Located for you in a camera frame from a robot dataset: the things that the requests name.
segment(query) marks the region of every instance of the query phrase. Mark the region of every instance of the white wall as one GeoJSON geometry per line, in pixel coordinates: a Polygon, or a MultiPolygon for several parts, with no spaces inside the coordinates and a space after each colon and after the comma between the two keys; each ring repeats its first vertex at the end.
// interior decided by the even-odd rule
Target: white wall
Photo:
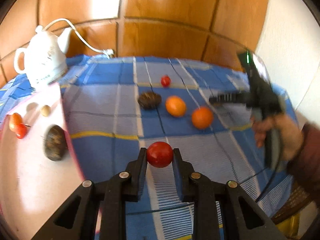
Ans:
{"type": "Polygon", "coordinates": [[[269,0],[256,53],[293,107],[320,124],[320,27],[302,0],[269,0]]]}

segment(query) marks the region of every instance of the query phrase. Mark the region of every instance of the sleeve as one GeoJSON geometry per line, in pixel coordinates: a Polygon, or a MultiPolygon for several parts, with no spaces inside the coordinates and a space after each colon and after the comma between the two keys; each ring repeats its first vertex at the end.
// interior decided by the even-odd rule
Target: sleeve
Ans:
{"type": "Polygon", "coordinates": [[[287,170],[320,207],[320,130],[306,124],[302,132],[302,149],[288,163],[287,170]]]}

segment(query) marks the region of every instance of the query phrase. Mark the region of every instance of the teapot handle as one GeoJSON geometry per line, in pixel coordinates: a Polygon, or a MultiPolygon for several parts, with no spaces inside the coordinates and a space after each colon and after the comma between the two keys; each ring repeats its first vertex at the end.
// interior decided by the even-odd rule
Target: teapot handle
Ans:
{"type": "Polygon", "coordinates": [[[25,53],[26,52],[26,48],[18,48],[16,49],[16,54],[14,55],[14,61],[13,61],[13,66],[14,66],[14,70],[18,73],[18,74],[24,74],[26,71],[25,69],[24,70],[21,70],[19,68],[19,65],[18,65],[18,59],[19,59],[19,55],[23,52],[25,53]]]}

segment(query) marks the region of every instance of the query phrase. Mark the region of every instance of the human hand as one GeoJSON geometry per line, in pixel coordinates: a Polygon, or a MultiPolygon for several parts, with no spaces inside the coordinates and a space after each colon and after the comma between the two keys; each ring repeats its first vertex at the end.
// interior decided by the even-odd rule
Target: human hand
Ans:
{"type": "Polygon", "coordinates": [[[303,133],[287,114],[278,114],[263,121],[255,121],[254,118],[251,118],[251,120],[253,121],[252,129],[255,133],[254,138],[257,147],[264,145],[267,131],[278,128],[283,143],[282,159],[289,161],[297,155],[303,143],[303,133]]]}

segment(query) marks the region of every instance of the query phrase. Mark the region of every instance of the cherry tomato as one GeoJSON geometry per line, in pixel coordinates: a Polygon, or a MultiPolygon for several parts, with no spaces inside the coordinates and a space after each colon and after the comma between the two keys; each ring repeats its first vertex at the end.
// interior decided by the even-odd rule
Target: cherry tomato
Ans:
{"type": "Polygon", "coordinates": [[[147,149],[147,161],[156,168],[168,166],[173,159],[173,150],[165,142],[155,142],[147,149]]]}
{"type": "Polygon", "coordinates": [[[17,125],[23,123],[22,116],[18,113],[10,115],[9,128],[11,131],[15,132],[17,125]]]}
{"type": "Polygon", "coordinates": [[[15,130],[18,139],[22,139],[27,134],[27,127],[23,123],[19,123],[15,130]]]}
{"type": "Polygon", "coordinates": [[[170,83],[171,83],[171,79],[168,75],[165,75],[161,78],[161,85],[163,87],[166,88],[166,87],[170,86],[170,83]]]}

